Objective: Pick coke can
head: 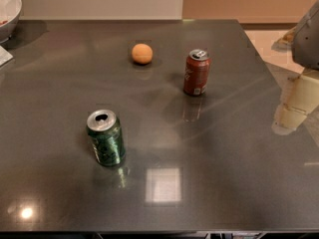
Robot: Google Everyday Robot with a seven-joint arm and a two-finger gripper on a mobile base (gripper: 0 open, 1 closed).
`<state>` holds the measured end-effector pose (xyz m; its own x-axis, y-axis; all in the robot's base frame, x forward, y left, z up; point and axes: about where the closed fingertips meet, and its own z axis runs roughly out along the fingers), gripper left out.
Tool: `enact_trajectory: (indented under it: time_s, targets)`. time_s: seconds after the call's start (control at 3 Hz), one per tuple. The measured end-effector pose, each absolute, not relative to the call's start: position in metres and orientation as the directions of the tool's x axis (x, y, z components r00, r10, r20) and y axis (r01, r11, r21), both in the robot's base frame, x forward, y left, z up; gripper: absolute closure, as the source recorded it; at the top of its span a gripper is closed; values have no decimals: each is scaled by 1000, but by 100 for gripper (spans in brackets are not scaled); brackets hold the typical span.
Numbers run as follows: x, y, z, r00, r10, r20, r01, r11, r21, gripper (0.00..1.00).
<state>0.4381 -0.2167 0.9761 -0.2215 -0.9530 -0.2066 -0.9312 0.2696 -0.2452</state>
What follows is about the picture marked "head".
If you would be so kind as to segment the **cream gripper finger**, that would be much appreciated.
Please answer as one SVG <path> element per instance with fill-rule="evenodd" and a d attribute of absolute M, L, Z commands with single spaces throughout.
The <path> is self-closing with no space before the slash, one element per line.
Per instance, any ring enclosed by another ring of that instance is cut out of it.
<path fill-rule="evenodd" d="M 299 128 L 319 106 L 319 71 L 305 69 L 283 81 L 280 104 L 274 114 L 272 129 L 287 135 Z"/>

